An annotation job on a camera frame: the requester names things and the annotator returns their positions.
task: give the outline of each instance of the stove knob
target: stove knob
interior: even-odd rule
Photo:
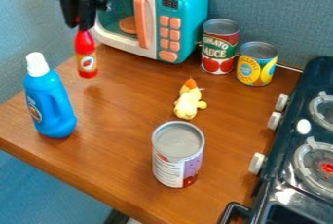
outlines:
[[[311,130],[311,124],[307,119],[301,119],[296,125],[296,131],[300,134],[308,134]]]
[[[285,108],[285,105],[286,105],[288,99],[289,99],[288,95],[281,94],[278,97],[278,100],[277,100],[277,103],[276,103],[276,111],[282,112]]]
[[[267,127],[272,131],[275,131],[278,127],[278,123],[282,117],[282,114],[274,111],[270,117],[269,122],[267,123]]]
[[[265,156],[263,154],[255,153],[253,155],[251,163],[248,167],[248,171],[250,173],[257,175],[259,173],[261,167],[263,166],[264,161],[265,161]]]

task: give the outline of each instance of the yellow label can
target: yellow label can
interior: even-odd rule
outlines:
[[[249,86],[265,86],[272,81],[278,51],[264,42],[248,42],[240,48],[238,79]]]

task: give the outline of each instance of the white bottle cap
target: white bottle cap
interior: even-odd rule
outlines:
[[[34,52],[26,56],[27,71],[31,77],[41,77],[50,71],[42,53]]]
[[[308,134],[311,130],[311,123],[307,119],[301,119],[296,126],[296,131],[300,134]]]
[[[248,171],[253,174],[258,174],[260,168],[263,166],[265,161],[265,156],[260,153],[255,153],[252,157],[251,163],[248,167]]]

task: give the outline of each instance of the blue detergent bottle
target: blue detergent bottle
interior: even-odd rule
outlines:
[[[26,57],[27,72],[23,84],[28,110],[35,128],[52,138],[73,132],[77,119],[60,77],[50,70],[41,53]]]

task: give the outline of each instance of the microwave keypad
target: microwave keypad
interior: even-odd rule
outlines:
[[[180,31],[178,30],[181,27],[181,19],[160,16],[159,24],[160,47],[164,49],[159,51],[159,57],[169,62],[175,62],[178,58],[176,52],[180,50]]]

